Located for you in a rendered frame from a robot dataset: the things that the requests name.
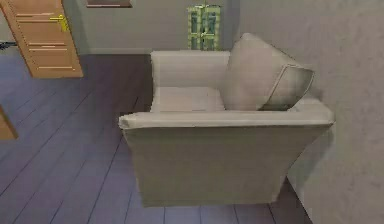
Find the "beige cushion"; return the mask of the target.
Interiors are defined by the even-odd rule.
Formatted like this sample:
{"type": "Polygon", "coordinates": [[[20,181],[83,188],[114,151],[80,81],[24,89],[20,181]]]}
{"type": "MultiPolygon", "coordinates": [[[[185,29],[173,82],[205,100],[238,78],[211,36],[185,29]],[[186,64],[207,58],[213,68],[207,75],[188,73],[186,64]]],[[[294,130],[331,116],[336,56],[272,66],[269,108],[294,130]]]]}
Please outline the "beige cushion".
{"type": "Polygon", "coordinates": [[[260,37],[235,42],[220,94],[226,110],[286,111],[309,90],[314,71],[260,37]]]}

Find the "brown wooden room door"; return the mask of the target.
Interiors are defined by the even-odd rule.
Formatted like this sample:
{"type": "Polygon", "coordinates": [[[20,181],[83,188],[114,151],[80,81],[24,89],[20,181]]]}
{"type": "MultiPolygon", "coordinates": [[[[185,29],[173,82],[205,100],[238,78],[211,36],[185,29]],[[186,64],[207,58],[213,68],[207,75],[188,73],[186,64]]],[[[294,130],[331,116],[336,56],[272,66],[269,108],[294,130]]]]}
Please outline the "brown wooden room door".
{"type": "Polygon", "coordinates": [[[66,17],[63,0],[0,0],[0,9],[32,78],[83,76],[70,27],[51,20],[66,17]]]}

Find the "brown wooden furniture piece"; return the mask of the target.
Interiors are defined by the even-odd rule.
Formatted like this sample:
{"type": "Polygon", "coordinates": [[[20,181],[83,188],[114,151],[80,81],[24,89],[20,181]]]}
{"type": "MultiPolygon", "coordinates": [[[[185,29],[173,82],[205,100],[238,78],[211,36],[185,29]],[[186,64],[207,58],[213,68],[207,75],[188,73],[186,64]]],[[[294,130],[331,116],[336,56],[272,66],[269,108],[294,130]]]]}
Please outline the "brown wooden furniture piece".
{"type": "Polygon", "coordinates": [[[0,140],[16,139],[17,131],[0,105],[0,140]]]}

